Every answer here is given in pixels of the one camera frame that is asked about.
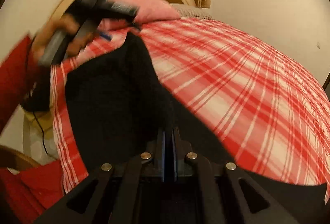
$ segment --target plaid fabric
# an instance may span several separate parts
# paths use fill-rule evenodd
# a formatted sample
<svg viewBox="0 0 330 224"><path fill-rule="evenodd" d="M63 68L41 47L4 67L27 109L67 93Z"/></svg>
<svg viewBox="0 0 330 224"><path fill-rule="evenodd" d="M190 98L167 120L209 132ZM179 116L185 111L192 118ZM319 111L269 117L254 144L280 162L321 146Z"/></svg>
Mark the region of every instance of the plaid fabric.
<svg viewBox="0 0 330 224"><path fill-rule="evenodd" d="M111 31L111 42L95 39L77 58L52 68L53 128L66 192L88 175L65 104L66 76L121 46L126 33ZM143 25L141 37L161 83L213 130L240 167L283 182L329 185L330 103L302 65L214 20L153 22Z"/></svg>

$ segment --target pink pillow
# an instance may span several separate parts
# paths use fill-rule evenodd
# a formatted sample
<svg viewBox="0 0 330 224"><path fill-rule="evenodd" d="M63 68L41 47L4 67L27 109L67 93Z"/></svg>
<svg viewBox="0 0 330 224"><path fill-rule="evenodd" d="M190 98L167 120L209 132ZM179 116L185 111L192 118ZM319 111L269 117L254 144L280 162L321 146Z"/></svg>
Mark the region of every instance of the pink pillow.
<svg viewBox="0 0 330 224"><path fill-rule="evenodd" d="M180 19L180 13L173 8L165 0L110 0L119 1L129 4L131 6L139 7L138 14L135 18L135 22L138 24L145 24L158 20L175 20ZM125 20L110 20L103 19L99 30L113 30L126 27Z"/></svg>

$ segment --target blue pen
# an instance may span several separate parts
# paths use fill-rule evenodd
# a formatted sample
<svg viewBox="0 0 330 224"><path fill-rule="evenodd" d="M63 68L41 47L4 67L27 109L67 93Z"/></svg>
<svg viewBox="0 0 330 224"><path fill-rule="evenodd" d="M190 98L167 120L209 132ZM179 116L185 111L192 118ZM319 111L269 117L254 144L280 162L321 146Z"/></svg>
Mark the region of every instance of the blue pen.
<svg viewBox="0 0 330 224"><path fill-rule="evenodd" d="M107 41L112 40L112 37L110 35L108 35L107 33L105 33L105 32L100 31L99 34L100 34L101 37L103 37Z"/></svg>

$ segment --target metal bolt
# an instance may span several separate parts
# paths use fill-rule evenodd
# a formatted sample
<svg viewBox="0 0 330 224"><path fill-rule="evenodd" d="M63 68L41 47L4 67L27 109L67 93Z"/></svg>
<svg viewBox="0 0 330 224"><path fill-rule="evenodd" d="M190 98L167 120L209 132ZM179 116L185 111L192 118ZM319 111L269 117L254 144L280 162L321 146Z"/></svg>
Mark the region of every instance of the metal bolt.
<svg viewBox="0 0 330 224"><path fill-rule="evenodd" d="M196 159L197 158L197 154L196 153L194 153L194 152L189 152L188 154L187 154L187 157L189 158L189 159Z"/></svg>
<svg viewBox="0 0 330 224"><path fill-rule="evenodd" d="M229 163L226 164L226 168L228 170L234 171L236 169L236 167L237 167L236 164L234 164L233 162L229 162Z"/></svg>
<svg viewBox="0 0 330 224"><path fill-rule="evenodd" d="M143 160L149 160L151 158L151 154L149 152L141 153L140 156Z"/></svg>
<svg viewBox="0 0 330 224"><path fill-rule="evenodd" d="M111 164L102 164L101 169L103 171L110 171L112 169L112 165Z"/></svg>

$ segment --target cable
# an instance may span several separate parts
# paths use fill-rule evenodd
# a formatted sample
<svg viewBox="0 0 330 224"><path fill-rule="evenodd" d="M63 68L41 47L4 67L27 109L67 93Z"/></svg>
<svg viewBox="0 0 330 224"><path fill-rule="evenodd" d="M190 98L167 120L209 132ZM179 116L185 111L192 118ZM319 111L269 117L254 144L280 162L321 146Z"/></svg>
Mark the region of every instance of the cable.
<svg viewBox="0 0 330 224"><path fill-rule="evenodd" d="M27 92L28 98L31 98L31 90L30 90L30 88L29 88L29 78L28 78L28 74L27 74L27 67L28 67L28 61L29 61L29 54L30 54L30 50L31 50L32 44L33 44L33 42L34 42L34 39L35 39L35 37L32 39L31 43L29 44L29 47L27 48L27 51L26 51L26 59L25 59L26 87L27 87L27 90L28 90L28 92ZM40 127L40 130L41 130L41 133L42 133L42 145L44 146L45 153L46 153L48 156L54 158L54 156L48 154L48 151L47 151L47 149L46 149L46 146L45 146L45 131L43 130L43 128L42 128L42 126L41 126L41 124L40 124L38 118L36 117L36 114L35 114L34 111L32 111L32 114L33 114L34 119L36 120L37 124L38 124L39 127Z"/></svg>
<svg viewBox="0 0 330 224"><path fill-rule="evenodd" d="M46 146L45 146L45 131L44 131L43 128L41 127L41 124L40 124L38 118L36 117L36 114L34 113L34 111L33 111L32 113L33 113L33 115L34 115L34 119L36 120L36 122L37 122L37 124L39 125L40 130L41 130L41 132L42 132L42 145L44 146L45 153L46 153L47 155L49 155L48 152L47 152Z"/></svg>

